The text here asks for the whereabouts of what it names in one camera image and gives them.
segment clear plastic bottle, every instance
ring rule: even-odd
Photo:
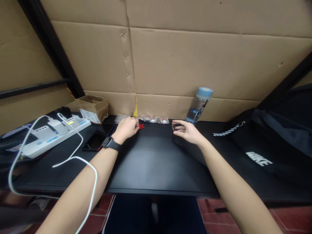
[[[199,87],[193,99],[192,105],[189,109],[185,121],[196,124],[202,114],[207,102],[209,101],[213,90],[206,87]]]

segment hand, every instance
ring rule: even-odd
[[[139,129],[139,120],[136,120],[134,117],[127,117],[120,121],[112,138],[115,142],[122,145],[126,139],[132,137]]]
[[[177,126],[176,131],[173,134],[180,136],[190,143],[200,145],[207,142],[207,139],[195,128],[191,123],[185,122],[183,120],[173,120],[172,124],[182,124],[182,126]]]

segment desk surface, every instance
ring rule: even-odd
[[[114,116],[105,119],[112,123]],[[219,197],[199,148],[172,134],[171,124],[145,123],[119,152],[106,187],[111,193],[145,193]],[[264,200],[311,202],[312,195],[269,174],[253,163],[226,137],[213,137],[228,126],[220,122],[198,122],[196,127],[226,161]],[[101,128],[92,124],[80,133],[84,143]],[[15,181],[19,191],[57,193],[64,191],[85,164],[71,160],[57,168],[75,150],[80,137],[74,135],[54,147],[26,174]],[[78,150],[75,156],[90,161],[96,153]]]

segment blue bottle cap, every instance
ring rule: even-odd
[[[208,100],[213,93],[213,90],[206,87],[199,87],[196,93],[196,97],[203,100]]]

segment black smartwatch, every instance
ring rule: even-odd
[[[119,151],[119,149],[121,148],[121,145],[116,143],[112,137],[106,137],[105,140],[102,143],[102,147],[103,148],[112,148],[114,150]]]

